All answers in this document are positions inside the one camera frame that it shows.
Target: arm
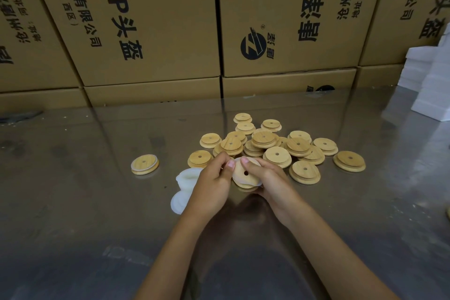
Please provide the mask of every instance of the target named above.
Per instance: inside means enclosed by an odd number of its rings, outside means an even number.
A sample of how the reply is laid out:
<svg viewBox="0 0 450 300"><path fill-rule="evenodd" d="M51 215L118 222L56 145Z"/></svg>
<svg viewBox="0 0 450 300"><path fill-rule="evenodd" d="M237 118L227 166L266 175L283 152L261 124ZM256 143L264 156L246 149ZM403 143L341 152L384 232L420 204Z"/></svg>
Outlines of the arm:
<svg viewBox="0 0 450 300"><path fill-rule="evenodd" d="M181 297L195 244L206 224L225 204L234 166L234 160L222 152L200 173L186 209L142 282L135 300Z"/></svg>
<svg viewBox="0 0 450 300"><path fill-rule="evenodd" d="M300 197L280 167L257 160L261 167L244 157L241 162L261 178L264 188L257 193L295 236L333 300L398 299Z"/></svg>

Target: stack of white foam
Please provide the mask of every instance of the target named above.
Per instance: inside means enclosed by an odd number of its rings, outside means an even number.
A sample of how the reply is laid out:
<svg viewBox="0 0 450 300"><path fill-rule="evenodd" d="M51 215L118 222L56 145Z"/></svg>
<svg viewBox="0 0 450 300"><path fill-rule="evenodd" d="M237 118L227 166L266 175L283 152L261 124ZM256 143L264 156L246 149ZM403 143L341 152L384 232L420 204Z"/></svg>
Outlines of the stack of white foam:
<svg viewBox="0 0 450 300"><path fill-rule="evenodd" d="M450 24L411 109L439 121L450 120Z"/></svg>
<svg viewBox="0 0 450 300"><path fill-rule="evenodd" d="M436 50L437 47L409 48L398 85L419 92L425 76L431 69Z"/></svg>

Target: forearm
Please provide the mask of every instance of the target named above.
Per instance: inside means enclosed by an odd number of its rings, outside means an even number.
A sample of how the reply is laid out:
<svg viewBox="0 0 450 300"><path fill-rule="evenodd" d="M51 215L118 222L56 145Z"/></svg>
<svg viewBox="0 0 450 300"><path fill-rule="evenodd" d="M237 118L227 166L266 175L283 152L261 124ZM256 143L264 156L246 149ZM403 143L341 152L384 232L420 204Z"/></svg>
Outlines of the forearm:
<svg viewBox="0 0 450 300"><path fill-rule="evenodd" d="M306 202L290 228L333 300L398 299Z"/></svg>
<svg viewBox="0 0 450 300"><path fill-rule="evenodd" d="M162 247L135 300L179 299L195 244L205 223L183 215Z"/></svg>

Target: shiny table surface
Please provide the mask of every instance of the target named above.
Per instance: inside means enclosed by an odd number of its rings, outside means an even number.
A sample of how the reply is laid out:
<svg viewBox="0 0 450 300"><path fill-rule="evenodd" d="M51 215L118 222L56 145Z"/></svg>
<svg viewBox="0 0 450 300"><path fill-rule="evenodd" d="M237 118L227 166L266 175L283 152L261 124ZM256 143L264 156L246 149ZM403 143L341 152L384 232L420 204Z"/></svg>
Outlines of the shiny table surface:
<svg viewBox="0 0 450 300"><path fill-rule="evenodd" d="M200 137L250 113L361 154L295 188L402 299L450 297L450 123L401 87L47 111L0 127L0 299L130 299L177 221L170 200ZM153 153L146 176L131 161ZM232 187L203 232L184 299L329 299L267 203Z"/></svg>

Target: person's right arm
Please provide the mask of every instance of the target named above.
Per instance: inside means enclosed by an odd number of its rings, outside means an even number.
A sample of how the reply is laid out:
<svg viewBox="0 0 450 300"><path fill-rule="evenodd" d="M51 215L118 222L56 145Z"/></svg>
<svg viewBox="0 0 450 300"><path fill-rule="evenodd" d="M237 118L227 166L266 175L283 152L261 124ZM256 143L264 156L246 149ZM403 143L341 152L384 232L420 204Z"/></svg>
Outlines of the person's right arm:
<svg viewBox="0 0 450 300"><path fill-rule="evenodd" d="M300 197L279 166L256 159L261 166L246 157L241 163L262 180L257 193L295 236L333 300L398 299Z"/></svg>

